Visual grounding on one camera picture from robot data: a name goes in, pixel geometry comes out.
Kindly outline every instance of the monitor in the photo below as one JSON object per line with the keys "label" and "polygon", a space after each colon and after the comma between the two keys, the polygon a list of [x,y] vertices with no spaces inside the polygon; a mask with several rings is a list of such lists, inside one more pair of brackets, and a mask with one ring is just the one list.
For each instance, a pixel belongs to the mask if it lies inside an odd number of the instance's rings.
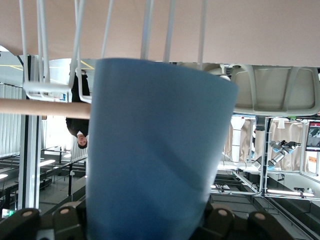
{"label": "monitor", "polygon": [[309,123],[308,137],[305,146],[306,151],[320,152],[320,122]]}

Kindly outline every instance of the blue cup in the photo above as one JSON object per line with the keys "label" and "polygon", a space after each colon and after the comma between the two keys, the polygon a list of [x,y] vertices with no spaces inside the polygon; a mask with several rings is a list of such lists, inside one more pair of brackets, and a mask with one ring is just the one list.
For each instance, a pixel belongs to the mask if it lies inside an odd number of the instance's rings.
{"label": "blue cup", "polygon": [[91,240],[187,240],[202,218],[238,87],[191,68],[97,61],[86,210]]}

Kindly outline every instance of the wooden rod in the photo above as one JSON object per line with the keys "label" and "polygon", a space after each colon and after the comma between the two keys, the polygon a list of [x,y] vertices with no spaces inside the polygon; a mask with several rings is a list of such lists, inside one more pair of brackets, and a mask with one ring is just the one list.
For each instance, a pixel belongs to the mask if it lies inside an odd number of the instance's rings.
{"label": "wooden rod", "polygon": [[90,119],[91,104],[83,102],[49,102],[18,99],[0,99],[0,113],[37,116],[66,116],[72,119]]}

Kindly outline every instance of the person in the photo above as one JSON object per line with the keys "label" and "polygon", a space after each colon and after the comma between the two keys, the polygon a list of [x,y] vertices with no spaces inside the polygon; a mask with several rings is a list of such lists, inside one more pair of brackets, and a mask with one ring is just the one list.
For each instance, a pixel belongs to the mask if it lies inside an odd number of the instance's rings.
{"label": "person", "polygon": [[[82,77],[82,94],[84,96],[90,95],[89,85],[88,85],[88,76],[85,70],[81,70]],[[82,102],[79,96],[79,85],[78,77],[74,76],[74,84],[71,89],[72,92],[72,102]],[[80,149],[85,149],[88,146],[88,131],[89,131],[89,120],[88,119],[77,119],[77,118],[65,118],[66,127],[68,128],[71,135],[77,138],[78,147]]]}

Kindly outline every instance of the black metal pole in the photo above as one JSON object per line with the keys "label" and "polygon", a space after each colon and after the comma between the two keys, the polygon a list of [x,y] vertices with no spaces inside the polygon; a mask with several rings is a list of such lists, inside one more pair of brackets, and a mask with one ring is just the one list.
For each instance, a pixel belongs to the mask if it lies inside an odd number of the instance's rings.
{"label": "black metal pole", "polygon": [[263,168],[263,179],[262,179],[262,192],[261,196],[265,196],[267,193],[267,181],[268,181],[268,147],[269,147],[269,141],[270,141],[270,126],[272,119],[269,118],[267,120],[267,128],[265,129],[265,154],[264,157],[262,158],[263,165],[261,166]]}
{"label": "black metal pole", "polygon": [[72,186],[71,171],[72,171],[72,164],[71,164],[70,167],[69,167],[69,188],[68,188],[68,196],[71,196],[71,186]]}
{"label": "black metal pole", "polygon": [[61,164],[61,158],[62,158],[62,148],[61,148],[61,146],[60,146],[60,156],[59,156],[59,164]]}
{"label": "black metal pole", "polygon": [[4,209],[10,209],[10,188],[5,191],[5,201],[3,204]]}

